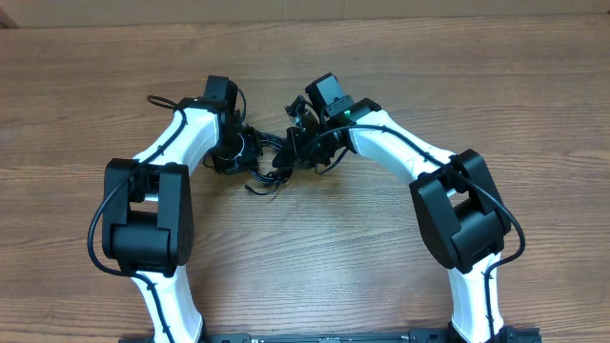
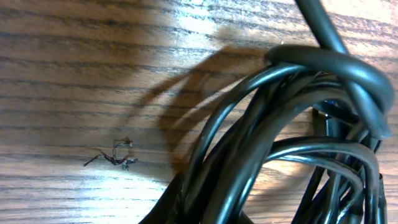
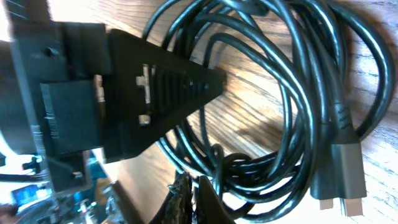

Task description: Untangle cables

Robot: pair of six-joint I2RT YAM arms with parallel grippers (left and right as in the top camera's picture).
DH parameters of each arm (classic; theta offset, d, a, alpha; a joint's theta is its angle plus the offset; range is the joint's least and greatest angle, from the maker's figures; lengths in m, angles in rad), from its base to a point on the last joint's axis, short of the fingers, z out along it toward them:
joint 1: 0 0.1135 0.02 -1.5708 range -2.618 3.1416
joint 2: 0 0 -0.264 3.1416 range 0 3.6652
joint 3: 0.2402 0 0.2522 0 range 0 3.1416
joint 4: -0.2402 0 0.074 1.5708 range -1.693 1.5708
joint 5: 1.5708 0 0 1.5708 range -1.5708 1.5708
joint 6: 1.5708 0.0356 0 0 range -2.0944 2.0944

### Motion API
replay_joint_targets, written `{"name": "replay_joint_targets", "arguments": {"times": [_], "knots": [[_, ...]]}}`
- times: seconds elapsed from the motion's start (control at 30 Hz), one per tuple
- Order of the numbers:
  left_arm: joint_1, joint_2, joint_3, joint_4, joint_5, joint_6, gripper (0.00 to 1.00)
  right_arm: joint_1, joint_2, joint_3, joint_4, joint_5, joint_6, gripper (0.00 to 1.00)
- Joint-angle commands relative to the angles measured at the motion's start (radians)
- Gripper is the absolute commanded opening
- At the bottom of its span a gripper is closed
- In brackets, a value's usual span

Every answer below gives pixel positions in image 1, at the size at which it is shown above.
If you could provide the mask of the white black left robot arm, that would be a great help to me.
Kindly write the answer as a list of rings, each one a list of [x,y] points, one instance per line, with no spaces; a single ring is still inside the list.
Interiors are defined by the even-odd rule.
[[[152,318],[151,342],[206,338],[186,271],[194,244],[191,176],[206,158],[225,175],[255,165],[258,140],[236,106],[243,97],[230,78],[214,75],[196,97],[174,102],[148,96],[149,103],[171,111],[171,124],[135,157],[114,158],[106,166],[88,254],[98,270],[136,284]]]

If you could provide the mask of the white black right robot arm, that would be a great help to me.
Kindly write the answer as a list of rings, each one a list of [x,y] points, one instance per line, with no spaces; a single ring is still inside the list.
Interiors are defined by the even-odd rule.
[[[505,207],[483,157],[437,148],[402,128],[378,103],[355,101],[327,73],[285,111],[294,119],[273,165],[331,170],[350,151],[370,158],[409,186],[422,240],[445,268],[453,298],[448,337],[456,342],[513,342],[498,305],[504,237],[524,233]]]

